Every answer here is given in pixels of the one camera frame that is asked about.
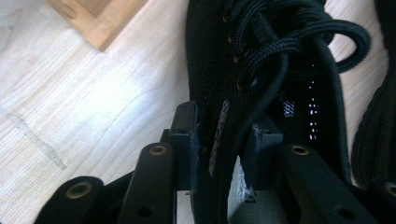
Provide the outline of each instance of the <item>grommet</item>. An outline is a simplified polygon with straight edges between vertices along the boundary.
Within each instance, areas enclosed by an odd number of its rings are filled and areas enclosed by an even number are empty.
[[[304,148],[304,147],[293,147],[291,149],[291,152],[298,155],[298,156],[307,156],[309,155],[309,151],[308,149]]]
[[[79,199],[90,193],[92,184],[88,181],[77,183],[70,187],[66,192],[66,197],[69,199]]]
[[[239,63],[239,60],[241,59],[241,56],[240,55],[237,55],[237,54],[235,54],[234,56],[233,56],[233,62],[234,63]]]
[[[166,147],[163,146],[155,146],[149,150],[149,153],[154,156],[159,156],[166,153]]]

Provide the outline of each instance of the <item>wooden floor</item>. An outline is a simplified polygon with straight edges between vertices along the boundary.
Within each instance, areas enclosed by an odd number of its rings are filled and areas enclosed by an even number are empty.
[[[0,222],[32,223],[63,182],[108,183],[134,169],[188,100],[187,0],[150,0],[106,52],[43,0],[0,1]],[[349,144],[387,70],[374,0],[328,1],[337,19],[369,30],[373,48],[342,75]],[[353,45],[337,38],[341,59]],[[179,223],[191,223],[180,194]]]

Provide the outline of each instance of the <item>screw hole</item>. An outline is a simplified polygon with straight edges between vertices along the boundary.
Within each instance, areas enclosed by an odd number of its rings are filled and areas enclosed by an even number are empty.
[[[350,211],[349,209],[346,209],[346,208],[338,209],[337,213],[340,217],[343,217],[348,220],[352,220],[355,218],[355,215],[353,215],[352,211]]]
[[[386,183],[385,184],[385,190],[391,196],[396,197],[396,184],[393,184],[393,183],[390,183],[390,182]]]
[[[137,211],[138,217],[151,217],[153,214],[153,209],[149,205],[145,205],[139,208]]]
[[[165,148],[165,147],[162,147],[162,146],[152,147],[152,148],[149,150],[149,153],[151,153],[152,155],[156,155],[156,156],[162,155],[162,154],[164,154],[165,152],[166,152],[166,148]]]
[[[307,156],[307,155],[309,155],[308,149],[303,148],[303,147],[293,147],[291,149],[291,152],[293,152],[294,154],[299,155],[299,156]]]

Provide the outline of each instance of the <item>black mechanical part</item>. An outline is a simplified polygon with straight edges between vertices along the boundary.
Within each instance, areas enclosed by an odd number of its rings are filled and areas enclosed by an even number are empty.
[[[174,150],[166,143],[143,148],[120,211],[118,224],[176,223]]]
[[[103,186],[81,176],[61,185],[35,223],[176,223],[176,165],[169,144],[142,149],[134,172]]]
[[[285,146],[279,164],[277,193],[293,195],[279,197],[289,223],[377,223],[314,149]]]
[[[163,139],[177,154],[177,190],[194,190],[198,163],[197,107],[194,101],[177,107],[171,129]]]
[[[372,215],[384,224],[394,224],[396,214],[396,181],[385,178],[373,180],[367,190],[350,186],[351,191]]]
[[[35,223],[88,223],[95,218],[102,187],[102,180],[91,176],[67,181],[44,205]]]
[[[283,133],[264,115],[253,124],[247,147],[241,156],[247,188],[269,189],[273,186],[272,175],[278,163]]]

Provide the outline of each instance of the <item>wooden frame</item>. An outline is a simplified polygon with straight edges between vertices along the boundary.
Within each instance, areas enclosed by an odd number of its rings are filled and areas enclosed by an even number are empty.
[[[46,0],[101,51],[148,0]]]

